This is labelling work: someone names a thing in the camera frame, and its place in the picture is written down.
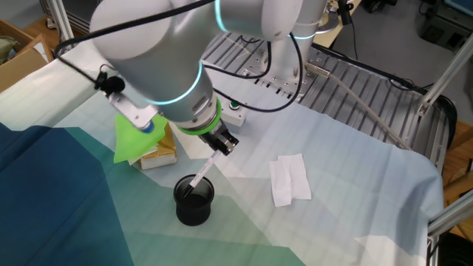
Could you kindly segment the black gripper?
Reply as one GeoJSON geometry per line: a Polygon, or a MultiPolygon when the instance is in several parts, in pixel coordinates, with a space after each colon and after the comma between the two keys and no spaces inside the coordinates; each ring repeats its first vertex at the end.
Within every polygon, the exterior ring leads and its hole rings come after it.
{"type": "Polygon", "coordinates": [[[219,151],[222,151],[221,144],[223,144],[225,149],[222,153],[224,155],[229,155],[239,143],[221,120],[218,120],[213,129],[207,133],[201,134],[199,138],[209,146],[215,146],[219,151]]]}

